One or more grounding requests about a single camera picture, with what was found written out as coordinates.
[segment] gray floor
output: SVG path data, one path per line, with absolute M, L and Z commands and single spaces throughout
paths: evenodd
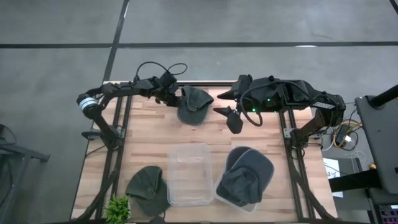
M 0 0 L 0 44 L 111 43 L 122 3 Z M 121 42 L 397 41 L 397 22 L 387 0 L 131 0 Z M 75 100 L 101 83 L 108 56 L 109 49 L 0 49 L 0 123 L 21 146 L 51 154 L 48 164 L 30 167 L 13 223 L 68 220 L 87 145 L 80 133 L 91 125 Z M 181 80 L 273 75 L 304 79 L 353 102 L 395 85 L 397 58 L 398 47 L 118 49 L 111 80 L 130 80 L 147 60 L 185 62 Z M 140 76 L 161 73 L 146 66 Z M 359 135 L 367 168 L 372 158 Z M 324 156 L 349 158 L 338 149 Z M 338 213 L 366 219 L 353 210 Z

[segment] clear plastic container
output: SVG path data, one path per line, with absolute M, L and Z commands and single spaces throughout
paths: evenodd
M 207 144 L 181 144 L 169 151 L 167 185 L 171 206 L 208 205 L 213 201 L 213 171 Z
M 213 189 L 213 192 L 214 192 L 214 195 L 215 195 L 216 199 L 219 200 L 219 201 L 224 202 L 227 205 L 230 205 L 233 208 L 238 209 L 239 211 L 245 212 L 245 213 L 249 213 L 249 212 L 254 211 L 256 209 L 256 207 L 257 207 L 257 203 L 247 204 L 247 205 L 245 205 L 243 207 L 239 207 L 239 206 L 235 205 L 234 203 L 230 202 L 229 200 L 226 200 L 225 198 L 223 198 L 223 197 L 221 197 L 221 196 L 219 196 L 217 194 L 217 187 L 218 187 L 218 184 L 220 184 L 221 179 L 223 178 L 224 172 L 225 172 L 225 170 L 223 170 L 221 175 L 218 177 L 218 179 L 216 181 L 216 185 L 214 186 L 214 189 Z

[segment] wooden table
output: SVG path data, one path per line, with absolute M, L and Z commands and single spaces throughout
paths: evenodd
M 263 193 L 262 202 L 250 214 L 240 212 L 214 199 L 207 206 L 170 207 L 166 211 L 167 222 L 294 222 L 297 221 L 289 170 L 277 113 L 263 113 L 264 125 L 255 127 L 244 120 L 242 133 L 232 134 L 226 126 L 226 118 L 212 108 L 234 106 L 233 101 L 219 100 L 217 95 L 228 87 L 205 87 L 215 99 L 208 116 L 201 126 L 182 124 L 177 118 L 177 109 L 158 105 L 154 99 L 134 96 L 126 133 L 118 194 L 124 195 L 131 177 L 145 166 L 160 166 L 167 178 L 167 153 L 176 144 L 204 142 L 211 147 L 213 181 L 220 176 L 229 151 L 235 146 L 249 146 L 261 151 L 275 167 L 274 176 Z M 108 123 L 113 120 L 116 100 L 113 99 L 103 112 Z M 298 127 L 312 118 L 310 109 L 295 111 Z M 103 143 L 90 142 L 88 152 Z M 86 158 L 80 179 L 72 217 L 77 217 L 91 203 L 100 189 L 106 149 Z M 336 208 L 318 146 L 305 149 L 305 166 L 312 192 L 330 214 L 337 217 Z M 306 214 L 303 193 L 300 192 L 302 208 Z M 132 222 L 147 222 L 132 201 Z

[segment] baseball cap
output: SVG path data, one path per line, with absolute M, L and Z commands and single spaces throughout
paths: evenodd
M 216 193 L 243 207 L 258 203 L 274 174 L 274 165 L 261 152 L 250 147 L 237 147 L 227 157 L 225 173 Z
M 182 99 L 178 106 L 177 117 L 183 123 L 199 125 L 206 118 L 209 105 L 214 101 L 205 90 L 192 86 L 182 87 Z
M 150 217 L 170 207 L 162 169 L 157 166 L 144 167 L 134 174 L 127 186 L 126 195 L 134 198 L 142 212 Z

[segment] white paper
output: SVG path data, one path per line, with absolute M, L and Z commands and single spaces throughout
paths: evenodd
M 323 163 L 325 166 L 326 174 L 328 175 L 328 179 L 340 177 L 340 168 L 338 166 L 338 161 L 335 159 L 326 159 L 323 158 Z M 343 197 L 343 192 L 333 192 L 334 197 Z

